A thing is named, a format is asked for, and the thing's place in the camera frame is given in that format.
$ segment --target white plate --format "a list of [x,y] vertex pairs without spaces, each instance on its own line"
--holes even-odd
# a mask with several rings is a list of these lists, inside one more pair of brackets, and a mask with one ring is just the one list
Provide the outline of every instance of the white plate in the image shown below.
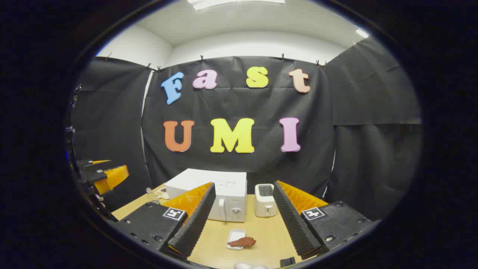
[[231,229],[229,232],[229,238],[226,242],[226,247],[231,250],[242,250],[244,247],[231,247],[229,246],[229,242],[236,241],[238,239],[241,239],[243,237],[246,237],[246,230],[241,230],[241,229]]

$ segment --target microwave door handle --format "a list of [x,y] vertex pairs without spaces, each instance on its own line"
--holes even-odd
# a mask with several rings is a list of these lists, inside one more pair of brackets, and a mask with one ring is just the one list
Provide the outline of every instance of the microwave door handle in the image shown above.
[[224,212],[224,199],[219,199],[219,217],[222,221],[226,220],[226,213]]

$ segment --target blue letter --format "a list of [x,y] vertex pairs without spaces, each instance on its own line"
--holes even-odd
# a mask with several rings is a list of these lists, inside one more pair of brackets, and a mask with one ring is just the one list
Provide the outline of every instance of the blue letter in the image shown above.
[[161,87],[164,88],[166,91],[166,96],[168,100],[166,103],[169,105],[170,103],[176,101],[181,97],[181,94],[176,90],[181,90],[181,81],[175,81],[176,79],[184,78],[184,74],[182,72],[177,72],[174,76],[168,78],[161,84]]

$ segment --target pink letter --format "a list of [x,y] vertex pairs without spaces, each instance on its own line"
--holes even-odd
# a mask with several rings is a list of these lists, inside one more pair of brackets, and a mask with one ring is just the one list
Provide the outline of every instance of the pink letter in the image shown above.
[[214,89],[217,86],[217,72],[214,70],[202,70],[197,74],[198,78],[193,81],[193,87],[197,89]]
[[279,122],[284,127],[284,145],[281,146],[282,152],[299,151],[300,145],[297,143],[297,118],[281,118]]

